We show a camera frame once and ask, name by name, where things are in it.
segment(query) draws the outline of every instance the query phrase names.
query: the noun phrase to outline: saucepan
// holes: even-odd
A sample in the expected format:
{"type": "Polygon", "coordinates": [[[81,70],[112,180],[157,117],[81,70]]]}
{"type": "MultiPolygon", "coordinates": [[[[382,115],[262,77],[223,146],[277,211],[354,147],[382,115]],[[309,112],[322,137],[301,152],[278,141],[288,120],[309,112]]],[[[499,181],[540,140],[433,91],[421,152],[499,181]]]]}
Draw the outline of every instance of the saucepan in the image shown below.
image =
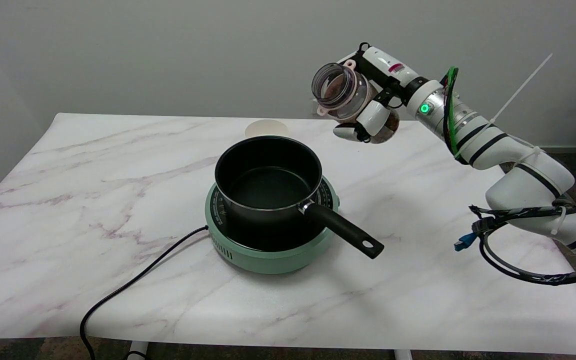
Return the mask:
{"type": "Polygon", "coordinates": [[[384,245],[334,210],[314,201],[322,162],[308,146],[283,136],[250,137],[226,150],[215,167],[229,218],[268,235],[314,222],[375,259],[384,245]]]}

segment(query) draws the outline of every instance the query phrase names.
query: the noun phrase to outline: table leg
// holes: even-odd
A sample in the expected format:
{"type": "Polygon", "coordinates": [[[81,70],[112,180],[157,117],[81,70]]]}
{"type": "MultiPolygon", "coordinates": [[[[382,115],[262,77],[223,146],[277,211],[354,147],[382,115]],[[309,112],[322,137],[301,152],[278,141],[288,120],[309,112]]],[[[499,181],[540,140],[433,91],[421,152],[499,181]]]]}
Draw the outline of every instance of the table leg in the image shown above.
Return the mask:
{"type": "MultiPolygon", "coordinates": [[[[148,341],[131,342],[130,351],[138,351],[142,354],[146,354],[146,351],[148,351],[148,341]]],[[[128,360],[144,360],[144,358],[133,353],[130,356],[128,356],[128,360]]]]}
{"type": "Polygon", "coordinates": [[[410,350],[393,350],[396,360],[412,360],[412,353],[410,350]]]}

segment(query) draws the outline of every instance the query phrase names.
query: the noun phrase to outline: white marble surface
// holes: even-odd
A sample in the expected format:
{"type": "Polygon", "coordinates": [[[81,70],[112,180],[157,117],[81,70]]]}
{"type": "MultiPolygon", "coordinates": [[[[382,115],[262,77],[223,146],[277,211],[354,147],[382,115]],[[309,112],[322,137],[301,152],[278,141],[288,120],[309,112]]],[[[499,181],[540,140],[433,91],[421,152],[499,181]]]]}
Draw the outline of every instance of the white marble surface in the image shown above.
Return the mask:
{"type": "MultiPolygon", "coordinates": [[[[254,119],[58,114],[0,184],[0,338],[77,335],[96,301],[205,224],[219,155],[254,119]]],[[[576,285],[507,278],[453,243],[501,176],[451,161],[422,125],[382,145],[325,120],[282,120],[318,154],[340,210],[383,241],[340,239],[290,275],[234,268],[206,233],[101,307],[90,335],[250,346],[576,354],[576,285]]],[[[550,239],[504,227],[492,246],[533,271],[570,267],[550,239]]]]}

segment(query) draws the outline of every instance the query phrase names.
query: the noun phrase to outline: floor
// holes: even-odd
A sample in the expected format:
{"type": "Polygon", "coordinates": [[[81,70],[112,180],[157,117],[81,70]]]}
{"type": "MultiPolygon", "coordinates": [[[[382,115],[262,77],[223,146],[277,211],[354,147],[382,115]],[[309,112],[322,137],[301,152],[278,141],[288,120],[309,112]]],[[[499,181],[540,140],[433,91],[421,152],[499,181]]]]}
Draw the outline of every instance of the floor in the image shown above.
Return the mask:
{"type": "MultiPolygon", "coordinates": [[[[567,166],[576,178],[576,153],[553,154],[567,166]]],[[[576,205],[576,183],[567,192],[576,205]]],[[[560,246],[576,268],[574,258],[560,246]]],[[[92,338],[98,360],[120,360],[130,348],[130,342],[92,338]]],[[[392,360],[389,350],[339,350],[300,348],[261,348],[244,346],[206,346],[151,343],[148,355],[153,360],[392,360]]],[[[0,360],[86,360],[88,354],[78,337],[46,339],[0,339],[0,360]]],[[[414,360],[576,360],[576,356],[552,354],[413,351],[414,360]]]]}

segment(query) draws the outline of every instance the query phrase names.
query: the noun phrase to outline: black handle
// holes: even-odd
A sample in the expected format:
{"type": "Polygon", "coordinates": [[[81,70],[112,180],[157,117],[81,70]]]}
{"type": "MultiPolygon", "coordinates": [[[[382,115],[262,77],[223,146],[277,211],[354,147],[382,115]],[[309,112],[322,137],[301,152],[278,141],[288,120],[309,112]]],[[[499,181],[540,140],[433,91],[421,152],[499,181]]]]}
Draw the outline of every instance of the black handle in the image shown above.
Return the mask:
{"type": "Polygon", "coordinates": [[[354,223],[351,223],[328,207],[319,205],[318,203],[310,203],[303,211],[303,214],[311,221],[320,223],[332,230],[333,233],[339,235],[339,237],[344,239],[348,244],[368,255],[370,259],[375,259],[377,255],[384,251],[384,244],[375,240],[372,236],[368,235],[366,231],[361,230],[361,228],[357,227],[354,223]]]}

